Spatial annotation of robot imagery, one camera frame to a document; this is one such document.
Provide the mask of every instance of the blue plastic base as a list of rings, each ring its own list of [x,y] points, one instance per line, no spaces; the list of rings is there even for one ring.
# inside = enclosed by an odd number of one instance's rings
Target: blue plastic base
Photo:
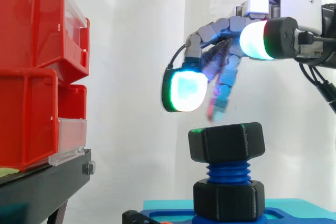
[[[173,224],[221,224],[196,216],[192,200],[149,200],[144,202],[144,215]],[[232,224],[336,224],[336,213],[301,199],[266,199],[265,214],[255,222]]]

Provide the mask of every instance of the black hex bolt head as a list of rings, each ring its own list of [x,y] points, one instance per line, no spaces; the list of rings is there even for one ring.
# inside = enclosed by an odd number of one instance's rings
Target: black hex bolt head
[[[265,152],[260,123],[191,130],[188,138],[191,158],[200,163],[243,161],[261,156]]]

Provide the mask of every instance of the black shelf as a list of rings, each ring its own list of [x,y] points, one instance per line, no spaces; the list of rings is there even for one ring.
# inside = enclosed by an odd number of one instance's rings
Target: black shelf
[[[59,166],[0,178],[0,224],[62,223],[67,200],[90,180],[91,150]]]

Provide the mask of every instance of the black hexagonal nut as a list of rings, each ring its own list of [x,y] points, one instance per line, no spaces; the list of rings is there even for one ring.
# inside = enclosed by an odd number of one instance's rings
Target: black hexagonal nut
[[[234,186],[198,181],[194,185],[195,213],[219,222],[257,220],[265,211],[264,185],[250,182],[248,186]]]
[[[260,123],[242,123],[191,130],[188,133],[192,160],[201,163],[243,161],[265,152]]]

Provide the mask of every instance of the metal bracket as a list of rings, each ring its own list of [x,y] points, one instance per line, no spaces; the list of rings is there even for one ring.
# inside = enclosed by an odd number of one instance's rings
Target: metal bracket
[[[122,214],[122,224],[160,224],[146,215],[135,210],[128,210]]]

